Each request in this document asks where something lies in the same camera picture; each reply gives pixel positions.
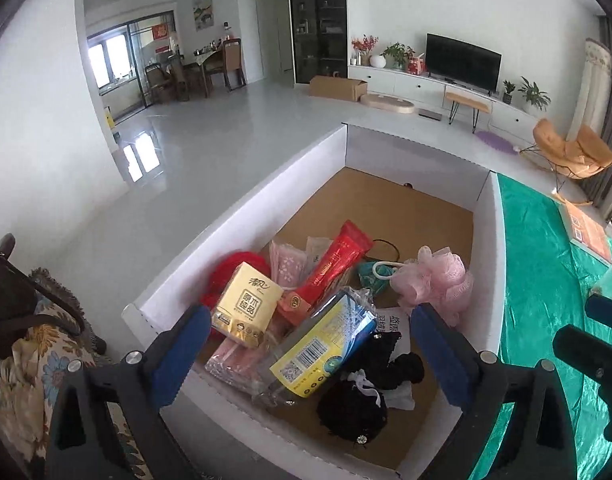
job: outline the dining table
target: dining table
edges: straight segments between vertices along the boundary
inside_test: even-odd
[[[221,50],[211,50],[204,54],[199,54],[199,56],[195,57],[195,61],[184,65],[184,69],[190,70],[192,72],[199,71],[201,75],[201,79],[203,82],[203,91],[206,95],[206,98],[211,96],[210,86],[208,85],[208,77],[206,76],[206,62],[215,54],[221,53]]]

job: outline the metal screw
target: metal screw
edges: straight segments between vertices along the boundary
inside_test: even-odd
[[[480,354],[480,359],[489,365],[495,364],[497,362],[497,356],[493,354],[493,352],[489,352],[488,350],[484,350]]]
[[[81,370],[82,365],[83,363],[79,359],[75,359],[74,361],[68,363],[68,371],[73,373],[77,372]]]
[[[143,354],[137,350],[134,350],[132,352],[129,352],[128,355],[126,355],[126,362],[129,365],[136,365],[141,362],[142,358]]]
[[[542,368],[547,372],[555,371],[555,365],[552,361],[549,361],[548,359],[542,359]]]

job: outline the bag strap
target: bag strap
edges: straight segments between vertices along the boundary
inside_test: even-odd
[[[55,294],[52,294],[52,292],[46,290],[42,285],[39,285],[39,283],[35,282],[35,280],[23,274],[12,263],[10,263],[6,259],[5,255],[2,253],[0,253],[0,260],[4,264],[4,266],[6,266],[7,269],[9,269],[13,274],[15,274],[24,282],[29,283],[32,288],[34,288],[34,290],[39,292],[39,294],[42,294],[43,296],[51,300],[52,303],[61,307],[68,314],[70,314],[70,316],[74,319],[74,322],[76,323],[76,327],[73,327],[71,323],[63,321],[62,319],[55,316],[49,316],[48,314],[30,314],[28,316],[13,317],[12,319],[0,321],[0,334],[14,332],[15,330],[30,328],[42,324],[56,325],[74,337],[80,336],[83,332],[85,332],[86,322],[83,316],[78,311],[76,311],[72,306],[63,301],[61,298],[58,298]]]

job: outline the blue gripper pad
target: blue gripper pad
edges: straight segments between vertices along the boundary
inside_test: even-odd
[[[148,348],[149,364],[155,366],[148,370],[150,401],[156,410],[173,403],[210,332],[210,311],[205,306],[192,306]]]
[[[592,294],[586,300],[586,315],[612,328],[612,300]]]
[[[467,410],[480,378],[475,349],[461,333],[448,327],[428,303],[413,309],[410,334],[433,369],[448,402]]]

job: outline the brown leather bag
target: brown leather bag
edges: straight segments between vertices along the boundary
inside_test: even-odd
[[[36,292],[70,314],[76,325],[59,317],[35,314]],[[11,355],[12,343],[24,337],[28,328],[42,324],[60,327],[75,337],[86,329],[78,311],[23,274],[0,253],[0,358]]]

